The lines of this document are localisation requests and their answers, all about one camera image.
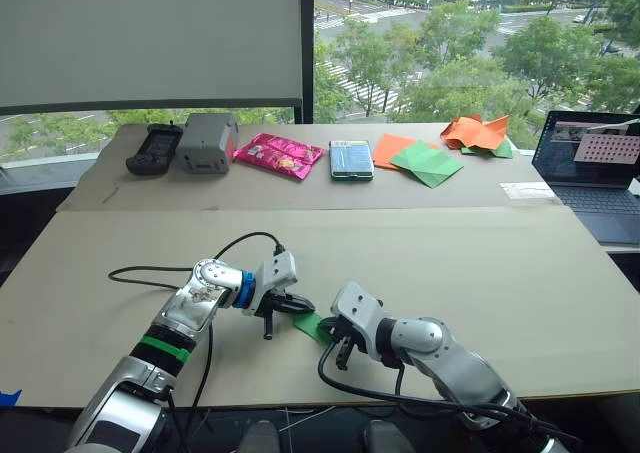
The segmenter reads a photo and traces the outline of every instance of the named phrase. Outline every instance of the table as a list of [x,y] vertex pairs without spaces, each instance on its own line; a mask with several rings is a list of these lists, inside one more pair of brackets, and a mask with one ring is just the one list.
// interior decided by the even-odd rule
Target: table
[[553,199],[510,200],[500,183],[543,181],[527,158],[485,158],[448,150],[439,138],[445,123],[372,125],[264,125],[241,126],[244,145],[265,132],[328,147],[329,140],[366,139],[372,148],[384,133],[442,144],[464,168],[435,189],[408,174],[375,169],[370,183],[335,182],[328,156],[310,175],[297,182],[246,164],[232,165],[227,175],[190,175],[172,164],[160,178],[129,173],[125,159],[133,155],[146,135],[145,125],[126,125],[101,152],[96,164],[60,206],[61,211],[87,210],[200,210],[200,209],[363,209],[425,208],[441,206],[509,206],[559,203]]
[[[132,264],[190,266],[247,231],[270,231],[295,255],[299,283],[322,315],[359,282],[394,316],[434,316],[522,397],[640,389],[638,294],[563,206],[372,210],[63,211],[0,289],[0,389],[19,405],[82,407],[147,329],[168,293],[110,282]],[[229,252],[252,269],[266,239]],[[184,281],[180,274],[153,275]],[[235,310],[216,320],[202,405],[362,401],[324,385],[322,346],[277,315],[275,338]],[[176,402],[193,398],[198,347]],[[333,377],[392,389],[395,372],[354,353]],[[437,397],[409,368],[407,394]]]

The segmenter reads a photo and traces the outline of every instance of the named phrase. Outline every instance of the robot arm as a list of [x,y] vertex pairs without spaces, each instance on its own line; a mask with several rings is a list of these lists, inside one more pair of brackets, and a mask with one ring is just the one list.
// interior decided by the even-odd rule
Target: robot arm
[[[342,341],[336,363],[346,369],[353,346],[385,366],[415,366],[430,377],[448,401],[490,404],[533,416],[495,370],[452,336],[435,318],[393,319],[381,304],[356,283],[348,283],[336,297],[325,323],[334,341]],[[528,431],[499,419],[463,413],[463,424],[476,431],[492,451],[560,453],[567,450],[556,438]]]
[[219,308],[239,308],[264,318],[272,338],[273,311],[314,311],[308,300],[286,293],[297,281],[289,252],[265,261],[255,275],[222,261],[199,261],[185,286],[162,307],[142,339],[116,365],[76,421],[69,447],[101,444],[137,453],[160,434],[166,401],[191,352],[206,334]]

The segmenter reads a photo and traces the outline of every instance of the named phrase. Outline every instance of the laptop keyboard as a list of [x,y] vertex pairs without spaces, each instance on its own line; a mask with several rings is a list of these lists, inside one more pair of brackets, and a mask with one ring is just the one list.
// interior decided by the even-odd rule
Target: laptop keyboard
[[553,190],[574,211],[640,214],[640,201],[627,191],[574,187]]

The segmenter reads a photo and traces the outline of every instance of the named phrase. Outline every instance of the pink snack bag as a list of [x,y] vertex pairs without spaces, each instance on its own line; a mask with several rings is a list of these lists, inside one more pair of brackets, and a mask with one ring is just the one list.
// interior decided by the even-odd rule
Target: pink snack bag
[[323,153],[324,149],[317,146],[258,133],[248,145],[236,151],[233,157],[303,180]]

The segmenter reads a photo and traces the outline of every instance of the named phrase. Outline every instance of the laptop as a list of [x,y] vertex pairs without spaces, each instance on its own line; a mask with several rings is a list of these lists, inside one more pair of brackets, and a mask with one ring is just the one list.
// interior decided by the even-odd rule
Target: laptop
[[640,115],[550,111],[533,166],[599,242],[640,245]]

